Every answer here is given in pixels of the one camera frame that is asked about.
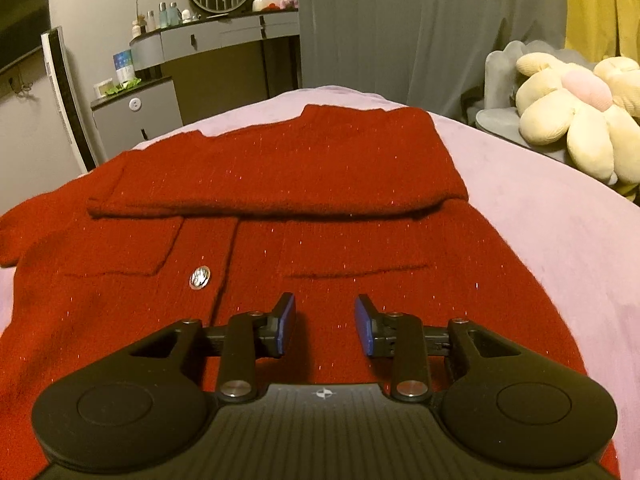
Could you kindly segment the red knit cardigan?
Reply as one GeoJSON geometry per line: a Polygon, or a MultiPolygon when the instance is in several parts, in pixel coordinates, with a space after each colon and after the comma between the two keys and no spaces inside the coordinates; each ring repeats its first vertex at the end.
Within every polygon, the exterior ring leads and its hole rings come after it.
{"type": "Polygon", "coordinates": [[[1,219],[6,479],[612,479],[616,408],[423,110],[122,153],[1,219]]]}

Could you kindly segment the pink plush bed blanket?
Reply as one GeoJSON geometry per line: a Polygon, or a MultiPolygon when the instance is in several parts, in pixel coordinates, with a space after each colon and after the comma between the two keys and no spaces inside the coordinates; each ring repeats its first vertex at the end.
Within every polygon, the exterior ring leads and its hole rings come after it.
{"type": "Polygon", "coordinates": [[[183,318],[292,292],[261,385],[390,381],[356,298],[468,318],[585,373],[618,411],[606,469],[639,474],[639,211],[579,171],[343,87],[292,91],[122,153],[1,219],[1,474],[46,466],[32,406],[56,380],[183,318]]]}

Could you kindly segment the grey shell-shaped chair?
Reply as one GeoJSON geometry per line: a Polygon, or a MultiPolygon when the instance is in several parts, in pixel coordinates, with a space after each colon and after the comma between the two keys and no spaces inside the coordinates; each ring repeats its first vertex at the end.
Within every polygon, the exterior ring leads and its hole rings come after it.
{"type": "MultiPolygon", "coordinates": [[[[480,130],[498,136],[503,140],[508,140],[521,145],[523,148],[529,148],[547,155],[579,170],[570,159],[570,156],[568,156],[563,140],[556,141],[550,145],[537,146],[527,143],[520,135],[520,129],[518,128],[520,116],[518,116],[518,110],[516,109],[515,95],[518,92],[518,88],[525,81],[525,77],[516,69],[516,61],[521,56],[533,52],[549,53],[563,62],[576,63],[587,68],[593,68],[599,63],[589,63],[576,51],[555,49],[543,41],[533,41],[530,44],[512,41],[504,49],[487,55],[485,61],[484,100],[480,104],[480,109],[475,113],[475,125],[480,130]]],[[[635,186],[603,184],[630,200],[635,200],[639,196],[639,183],[635,186]]]]}

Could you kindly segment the grey drawer cabinet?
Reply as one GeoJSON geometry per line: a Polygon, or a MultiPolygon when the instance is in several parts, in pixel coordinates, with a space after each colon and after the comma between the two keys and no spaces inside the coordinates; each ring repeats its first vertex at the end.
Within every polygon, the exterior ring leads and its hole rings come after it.
{"type": "Polygon", "coordinates": [[[93,101],[91,111],[107,159],[183,125],[170,77],[93,101]]]}

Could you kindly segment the blue white box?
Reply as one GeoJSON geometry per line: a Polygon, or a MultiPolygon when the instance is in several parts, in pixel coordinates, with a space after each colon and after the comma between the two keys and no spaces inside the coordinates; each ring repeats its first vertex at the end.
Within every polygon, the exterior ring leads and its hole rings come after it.
{"type": "Polygon", "coordinates": [[[132,53],[130,50],[125,50],[114,54],[113,63],[116,78],[120,84],[126,84],[126,82],[133,81],[134,78],[136,78],[136,71],[134,70],[134,60],[132,59],[132,53]]]}

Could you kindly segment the cream flower plush pillow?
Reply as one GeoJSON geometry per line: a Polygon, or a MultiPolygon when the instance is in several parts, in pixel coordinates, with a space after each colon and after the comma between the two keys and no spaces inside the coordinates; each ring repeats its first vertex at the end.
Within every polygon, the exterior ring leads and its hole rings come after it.
{"type": "Polygon", "coordinates": [[[639,63],[605,58],[593,68],[544,52],[516,61],[525,77],[515,95],[521,137],[563,140],[574,165],[603,183],[639,183],[639,63]]]}

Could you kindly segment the grey vanity dressing table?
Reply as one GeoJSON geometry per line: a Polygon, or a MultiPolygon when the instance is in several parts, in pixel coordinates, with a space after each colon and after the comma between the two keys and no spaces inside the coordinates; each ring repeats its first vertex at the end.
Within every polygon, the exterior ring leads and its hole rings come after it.
{"type": "Polygon", "coordinates": [[[157,29],[130,41],[136,70],[168,76],[185,124],[302,85],[299,16],[267,11],[157,29]]]}

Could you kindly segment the grey curtain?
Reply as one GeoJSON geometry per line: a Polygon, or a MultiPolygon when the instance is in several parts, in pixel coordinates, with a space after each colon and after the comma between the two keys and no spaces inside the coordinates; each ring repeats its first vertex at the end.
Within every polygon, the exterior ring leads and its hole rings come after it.
{"type": "Polygon", "coordinates": [[[565,37],[566,0],[299,0],[306,87],[336,84],[461,119],[486,56],[565,37]]]}

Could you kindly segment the cosmetic bottles group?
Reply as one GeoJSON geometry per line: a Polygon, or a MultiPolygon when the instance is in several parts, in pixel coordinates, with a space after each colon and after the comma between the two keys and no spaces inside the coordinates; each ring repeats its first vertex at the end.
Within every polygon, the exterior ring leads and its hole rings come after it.
{"type": "Polygon", "coordinates": [[[190,23],[198,14],[190,9],[180,9],[175,2],[161,2],[156,10],[149,10],[145,14],[136,9],[137,15],[131,24],[131,39],[137,39],[145,34],[157,30],[176,27],[190,23]]]}

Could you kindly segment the yellow curtain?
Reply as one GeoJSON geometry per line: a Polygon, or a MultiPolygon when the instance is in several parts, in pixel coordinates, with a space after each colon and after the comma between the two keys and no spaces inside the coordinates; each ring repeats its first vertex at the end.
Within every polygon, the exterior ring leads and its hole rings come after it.
{"type": "Polygon", "coordinates": [[[565,47],[591,62],[639,58],[639,0],[566,0],[565,47]]]}

